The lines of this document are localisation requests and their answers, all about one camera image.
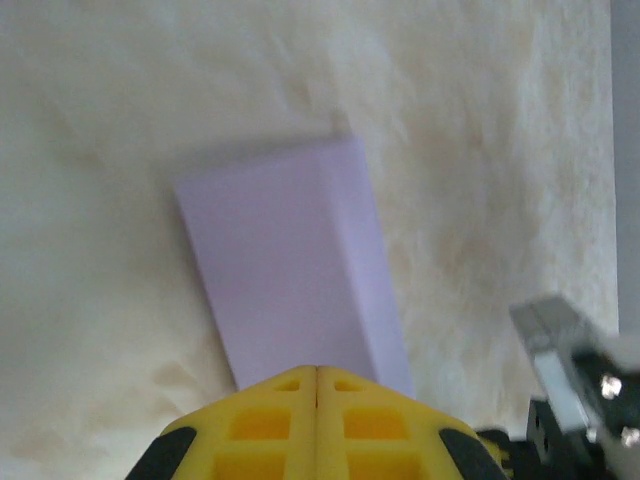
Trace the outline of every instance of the screw head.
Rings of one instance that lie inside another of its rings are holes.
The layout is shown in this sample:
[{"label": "screw head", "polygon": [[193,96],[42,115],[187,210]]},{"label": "screw head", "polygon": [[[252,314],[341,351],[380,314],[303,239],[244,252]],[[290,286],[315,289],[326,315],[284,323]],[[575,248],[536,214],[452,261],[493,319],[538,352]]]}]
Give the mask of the screw head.
[{"label": "screw head", "polygon": [[600,380],[600,393],[603,398],[613,400],[622,391],[622,381],[613,375],[603,375]]},{"label": "screw head", "polygon": [[585,436],[589,443],[596,443],[598,441],[598,430],[595,428],[587,428]]},{"label": "screw head", "polygon": [[622,440],[622,445],[627,448],[640,445],[640,430],[637,428],[624,427],[620,434],[620,439]]}]

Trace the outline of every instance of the purple foam block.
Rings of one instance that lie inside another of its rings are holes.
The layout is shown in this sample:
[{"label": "purple foam block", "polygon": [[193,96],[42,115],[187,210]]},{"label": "purple foam block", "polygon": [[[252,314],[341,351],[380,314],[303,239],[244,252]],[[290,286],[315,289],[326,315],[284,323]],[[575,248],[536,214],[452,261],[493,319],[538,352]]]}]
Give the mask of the purple foam block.
[{"label": "purple foam block", "polygon": [[238,388],[332,365],[413,397],[361,143],[258,160],[176,185]]}]

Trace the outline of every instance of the faux fur surface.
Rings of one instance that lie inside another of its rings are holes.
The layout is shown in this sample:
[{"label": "faux fur surface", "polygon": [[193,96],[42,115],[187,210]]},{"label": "faux fur surface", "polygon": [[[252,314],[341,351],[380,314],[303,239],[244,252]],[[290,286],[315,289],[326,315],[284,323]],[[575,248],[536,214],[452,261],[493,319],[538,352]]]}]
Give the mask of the faux fur surface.
[{"label": "faux fur surface", "polygon": [[419,400],[522,431],[507,307],[561,291],[617,328],[609,23],[605,0],[0,2],[0,477],[123,478],[233,391],[169,179],[345,126]]}]

